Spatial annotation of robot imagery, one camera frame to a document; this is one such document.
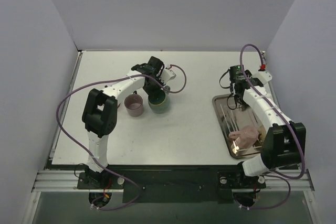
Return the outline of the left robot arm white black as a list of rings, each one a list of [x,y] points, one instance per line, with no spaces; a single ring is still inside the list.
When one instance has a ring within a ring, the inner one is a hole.
[[[93,154],[87,162],[87,173],[90,174],[90,183],[96,188],[102,188],[108,182],[108,175],[103,169],[108,166],[108,137],[117,124],[118,105],[134,91],[143,89],[151,109],[163,113],[170,104],[165,86],[175,77],[176,74],[164,67],[160,59],[151,57],[148,63],[133,66],[115,84],[89,92],[82,121],[88,132],[89,151]]]

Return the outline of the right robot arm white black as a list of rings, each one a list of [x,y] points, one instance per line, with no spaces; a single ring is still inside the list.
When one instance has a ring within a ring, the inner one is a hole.
[[[261,65],[259,71],[252,74],[243,65],[235,65],[226,74],[230,81],[226,88],[235,104],[229,110],[252,110],[266,133],[260,152],[239,163],[240,170],[234,175],[236,184],[246,187],[254,177],[298,164],[301,172],[294,178],[301,178],[306,170],[304,148],[307,130],[302,123],[295,123],[287,117],[267,92],[265,86],[272,80],[272,75],[266,66]]]

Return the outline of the teal green mug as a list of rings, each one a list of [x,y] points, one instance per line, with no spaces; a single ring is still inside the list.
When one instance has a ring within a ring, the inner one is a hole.
[[[163,114],[170,109],[171,100],[167,92],[157,90],[148,96],[148,104],[154,113]]]

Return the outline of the lilac mug black handle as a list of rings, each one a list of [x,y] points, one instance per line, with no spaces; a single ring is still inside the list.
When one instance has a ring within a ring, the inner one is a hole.
[[[137,93],[127,96],[124,100],[124,106],[131,117],[141,116],[144,112],[143,99]]]

